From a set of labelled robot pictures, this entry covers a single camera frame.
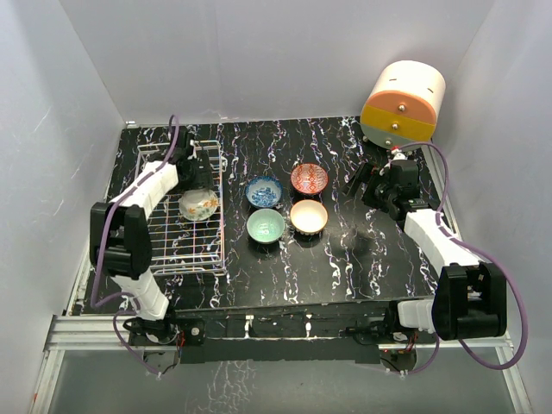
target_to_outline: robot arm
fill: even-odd
[[[110,235],[103,256],[103,270],[132,295],[136,315],[145,321],[164,319],[169,301],[155,282],[150,267],[152,242],[147,220],[155,206],[170,191],[212,188],[209,157],[197,157],[193,136],[182,131],[171,159],[146,163],[138,178],[122,194],[91,209],[90,257],[97,264],[106,218],[121,200],[110,223]]]
[[[434,298],[399,300],[388,310],[390,331],[436,332],[442,339],[501,336],[506,330],[505,276],[492,263],[452,242],[454,232],[437,224],[433,205],[420,198],[419,169],[399,150],[384,167],[363,164],[343,188],[353,196],[362,183],[362,201],[388,212],[418,244],[440,274]]]

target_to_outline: black marble table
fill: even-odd
[[[228,276],[206,274],[162,276],[161,290],[177,310],[203,307],[309,304],[351,299],[425,296],[436,289],[436,274],[416,244],[387,214],[366,207],[361,193],[345,198],[340,188],[363,160],[383,163],[386,151],[362,142],[355,117],[271,122],[238,122],[188,126],[198,140],[217,140],[228,160],[223,175],[224,236]],[[166,128],[124,129],[110,181],[108,199],[134,179],[137,146],[168,142]],[[425,197],[436,191],[422,152],[421,184]],[[295,234],[289,211],[298,200],[290,182],[296,165],[314,162],[329,174],[319,199],[329,212],[323,233],[313,238]],[[288,223],[281,241],[270,247],[250,240],[246,222],[253,209],[245,198],[247,182],[272,175],[284,186],[279,212]],[[93,269],[85,300],[74,315],[98,313],[90,307]],[[103,277],[99,297],[119,292]],[[115,300],[99,313],[129,307]]]

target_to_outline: white enclosure wall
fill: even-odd
[[[552,404],[550,22],[549,0],[497,2],[449,84],[435,137],[464,238],[503,260],[524,295],[530,341],[519,366],[537,413]],[[513,299],[510,311],[517,342]]]
[[[445,79],[492,0],[60,0],[126,121],[360,114],[381,70]]]
[[[0,0],[0,411],[26,412],[122,118],[58,0]]]

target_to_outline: metal wire basket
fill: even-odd
[[[138,146],[135,176],[138,177],[153,154],[165,152],[168,145]],[[153,247],[150,268],[154,276],[188,273],[226,275],[223,219],[223,170],[226,163],[217,141],[198,141],[196,146],[198,152],[208,152],[219,206],[208,220],[190,222],[180,214],[180,194],[167,195],[157,204],[147,224]]]

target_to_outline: ceramic bowl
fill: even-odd
[[[303,200],[294,204],[290,218],[295,229],[302,235],[315,235],[328,222],[328,211],[318,201]]]
[[[218,197],[212,190],[189,190],[179,200],[180,214],[191,222],[202,222],[218,208]]]
[[[292,171],[292,185],[301,194],[314,196],[328,185],[328,174],[316,164],[301,164]]]
[[[276,242],[285,230],[284,218],[272,209],[260,209],[248,219],[248,233],[258,243]]]
[[[270,209],[282,198],[282,184],[272,177],[255,177],[249,181],[245,195],[254,207]]]

